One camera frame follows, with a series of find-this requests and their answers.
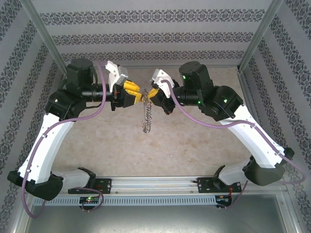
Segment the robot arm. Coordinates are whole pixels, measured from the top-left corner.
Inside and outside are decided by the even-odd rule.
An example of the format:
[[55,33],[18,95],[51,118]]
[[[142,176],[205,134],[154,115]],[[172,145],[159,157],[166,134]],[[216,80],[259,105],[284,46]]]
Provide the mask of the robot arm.
[[[250,121],[265,134],[278,149],[279,154],[289,159],[293,158],[294,151],[291,148],[284,149],[264,132],[232,88],[213,85],[205,65],[199,62],[188,62],[180,67],[179,73],[183,86],[179,86],[162,70],[156,70],[152,77],[154,90],[149,93],[150,100],[154,105],[162,107],[167,115],[173,112],[175,103],[170,97],[168,85],[162,83],[162,80],[168,80],[171,83],[173,92],[182,106],[198,106],[202,113],[214,118],[222,125],[237,120]],[[215,183],[218,183],[215,186],[232,185],[246,180],[264,186],[282,178],[285,172],[283,165],[286,162],[271,149],[255,127],[238,124],[230,127],[229,130],[241,140],[252,156],[240,164],[221,166],[215,174]]]
[[[106,101],[111,102],[111,109],[116,107],[128,107],[134,105],[141,99],[139,87],[128,81],[127,70],[108,62],[106,68],[111,72],[109,75],[109,85],[106,93]],[[103,99],[103,87],[97,81],[93,84],[93,76],[96,72],[93,63],[87,59],[76,59],[67,66],[66,87],[57,90],[49,97],[46,105],[46,114],[35,144],[47,128],[58,121],[76,118],[85,110],[86,102],[97,102]],[[32,166],[26,182],[26,190],[36,197],[52,200],[61,191],[75,187],[94,188],[96,175],[80,167],[75,171],[53,172],[52,164],[57,155],[58,149],[66,134],[72,128],[74,122],[67,122],[56,126],[42,141],[37,156],[34,157]],[[21,186],[27,169],[29,158],[34,150],[34,146],[18,171],[11,171],[8,180]]]

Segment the beige carpet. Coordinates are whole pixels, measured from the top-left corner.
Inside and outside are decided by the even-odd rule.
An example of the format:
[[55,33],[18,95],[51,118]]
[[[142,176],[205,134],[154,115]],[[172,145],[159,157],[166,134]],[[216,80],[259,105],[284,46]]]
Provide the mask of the beige carpet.
[[[129,70],[129,79],[150,88],[153,69]],[[165,70],[181,84],[178,69]],[[241,97],[235,68],[210,68],[215,85],[228,85]],[[194,117],[215,123],[196,107],[185,107]],[[85,110],[87,116],[95,110]],[[178,108],[167,116],[152,106],[152,128],[142,132],[143,105],[138,103],[115,112],[104,110],[88,121],[74,124],[53,164],[53,170],[84,166],[97,176],[188,176],[212,175],[221,165],[250,157],[249,151],[227,129],[205,128],[192,122]]]

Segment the purple cable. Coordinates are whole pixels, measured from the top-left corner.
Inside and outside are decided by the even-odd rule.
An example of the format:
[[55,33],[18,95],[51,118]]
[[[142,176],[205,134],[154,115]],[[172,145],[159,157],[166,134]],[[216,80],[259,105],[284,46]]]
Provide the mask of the purple cable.
[[[103,193],[102,193],[101,191],[99,191],[99,190],[91,189],[91,188],[80,188],[80,187],[79,187],[79,188],[74,188],[74,189],[81,189],[81,190],[93,191],[93,192],[97,192],[99,195],[101,195],[101,197],[102,197],[101,203],[99,203],[99,204],[98,204],[97,206],[95,206],[93,209],[88,210],[88,212],[91,212],[91,211],[94,211],[94,210],[98,209],[99,207],[101,207],[101,205],[102,205],[103,202],[104,202]],[[85,203],[86,203],[86,202],[83,202],[83,203],[82,203],[82,206],[81,206],[82,211],[85,210],[85,209],[83,208]]]
[[102,68],[100,66],[100,63],[97,61],[96,62],[96,65],[98,67],[98,70],[99,70],[99,73],[100,73],[100,76],[101,76],[101,79],[102,79],[102,84],[103,84],[103,100],[102,100],[102,104],[101,106],[99,107],[99,109],[89,115],[89,116],[85,116],[85,117],[78,117],[78,118],[71,118],[71,119],[67,119],[67,120],[62,120],[62,121],[59,121],[55,124],[53,124],[52,126],[50,126],[43,134],[42,136],[39,138],[38,142],[36,143],[35,147],[34,147],[34,150],[33,152],[31,153],[31,156],[29,158],[29,162],[28,162],[28,165],[27,165],[27,168],[26,168],[26,172],[25,172],[25,176],[24,176],[24,179],[23,179],[23,183],[22,183],[22,186],[21,186],[21,201],[22,201],[22,204],[23,204],[23,207],[26,211],[26,213],[32,217],[32,218],[38,218],[40,216],[40,214],[43,212],[43,209],[44,209],[44,206],[45,206],[45,203],[46,203],[46,200],[43,201],[43,204],[42,204],[42,209],[40,211],[40,213],[38,215],[34,215],[30,212],[30,210],[28,209],[27,207],[27,203],[26,203],[26,199],[25,199],[25,187],[26,187],[26,181],[27,181],[27,178],[28,178],[28,175],[29,175],[29,171],[30,171],[30,168],[31,168],[31,165],[32,165],[32,162],[34,160],[34,157],[35,157],[35,153],[36,151],[38,150],[39,146],[40,146],[40,143],[42,142],[42,140],[45,138],[45,136],[52,130],[54,129],[56,126],[60,125],[60,124],[64,124],[64,123],[67,123],[67,122],[71,122],[71,121],[80,121],[80,120],[88,120],[88,119],[91,119],[95,116],[97,116],[101,111],[102,109],[104,108],[104,105],[105,105],[105,101],[106,101],[106,84],[105,84],[105,80],[104,80],[104,74],[103,74],[103,71],[102,71]]
[[235,203],[237,203],[237,201],[238,201],[238,200],[240,199],[240,197],[242,196],[242,194],[243,194],[243,192],[244,192],[244,190],[245,190],[245,188],[246,188],[246,186],[247,186],[247,183],[248,183],[248,181],[245,182],[244,187],[243,187],[243,189],[241,190],[240,194],[239,194],[238,197],[234,200],[234,202],[231,203],[231,205],[225,206],[225,205],[219,204],[219,203],[217,203],[217,205],[224,207],[225,210],[231,208]]
[[302,174],[302,178],[301,180],[299,181],[290,181],[290,182],[287,182],[287,181],[278,181],[278,183],[282,183],[282,184],[298,184],[298,183],[302,183],[306,180],[306,173],[298,166],[296,165],[293,161],[289,160],[288,158],[286,158],[284,155],[280,154],[278,149],[269,141],[269,139],[266,137],[266,135],[264,135],[264,133],[258,128],[256,127],[256,125],[254,123],[251,123],[249,121],[246,121],[246,120],[237,120],[233,123],[230,123],[230,124],[227,124],[227,125],[211,125],[211,124],[207,124],[207,123],[204,123],[196,118],[194,118],[193,116],[191,116],[189,113],[186,112],[186,110],[179,104],[175,94],[174,94],[174,91],[173,91],[173,88],[171,86],[171,83],[167,80],[162,80],[161,81],[162,83],[166,83],[170,89],[170,93],[171,93],[171,97],[175,103],[175,105],[188,117],[190,118],[191,120],[193,120],[194,122],[200,124],[200,125],[203,125],[203,126],[206,126],[206,127],[209,127],[209,128],[214,128],[214,129],[226,129],[226,128],[229,128],[229,127],[232,127],[232,126],[235,126],[235,125],[238,125],[238,124],[248,124],[252,127],[254,127],[257,132],[261,135],[261,137],[268,143],[268,145],[274,150],[274,152],[280,156],[282,159],[284,159],[287,163],[291,164],[293,167],[295,167],[301,174]]

